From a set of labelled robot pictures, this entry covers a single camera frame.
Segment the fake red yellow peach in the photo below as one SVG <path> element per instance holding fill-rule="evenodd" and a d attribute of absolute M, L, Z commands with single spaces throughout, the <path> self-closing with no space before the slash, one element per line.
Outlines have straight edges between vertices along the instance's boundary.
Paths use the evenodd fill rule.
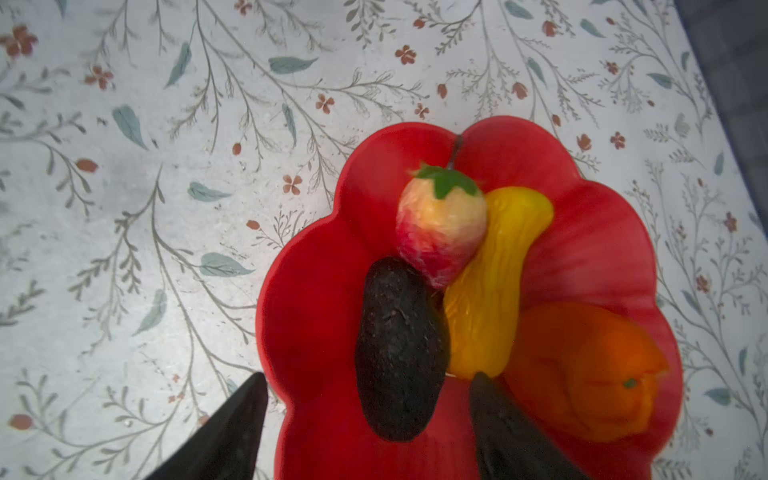
<path fill-rule="evenodd" d="M 398 252 L 437 290 L 459 276 L 487 231 L 484 193 L 455 166 L 462 146 L 458 137 L 444 166 L 422 163 L 411 171 L 397 205 Z"/>

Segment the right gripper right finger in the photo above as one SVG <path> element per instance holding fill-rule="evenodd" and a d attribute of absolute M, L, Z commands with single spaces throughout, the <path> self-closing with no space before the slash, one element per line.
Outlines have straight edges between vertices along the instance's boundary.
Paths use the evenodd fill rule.
<path fill-rule="evenodd" d="M 483 372 L 471 382 L 469 405 L 481 478 L 587 477 Z"/>

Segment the fake black avocado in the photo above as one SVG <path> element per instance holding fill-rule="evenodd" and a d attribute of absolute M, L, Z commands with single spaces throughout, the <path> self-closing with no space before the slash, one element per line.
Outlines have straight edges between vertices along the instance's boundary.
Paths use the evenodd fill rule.
<path fill-rule="evenodd" d="M 378 260 L 367 272 L 356 384 L 368 425 L 385 440 L 415 439 L 436 410 L 450 359 L 442 298 L 401 258 Z"/>

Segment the fake orange fruit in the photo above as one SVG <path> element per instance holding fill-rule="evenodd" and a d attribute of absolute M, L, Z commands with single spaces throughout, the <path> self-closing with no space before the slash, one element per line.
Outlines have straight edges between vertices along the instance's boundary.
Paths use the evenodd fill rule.
<path fill-rule="evenodd" d="M 545 425 L 610 442 L 647 429 L 668 369 L 637 323 L 597 306 L 558 302 L 520 315 L 504 379 Z"/>

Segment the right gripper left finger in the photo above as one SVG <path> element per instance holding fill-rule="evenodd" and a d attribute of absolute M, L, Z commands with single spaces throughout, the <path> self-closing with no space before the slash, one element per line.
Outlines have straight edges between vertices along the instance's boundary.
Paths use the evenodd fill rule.
<path fill-rule="evenodd" d="M 252 480 L 268 403 L 267 380 L 256 372 L 148 479 Z"/>

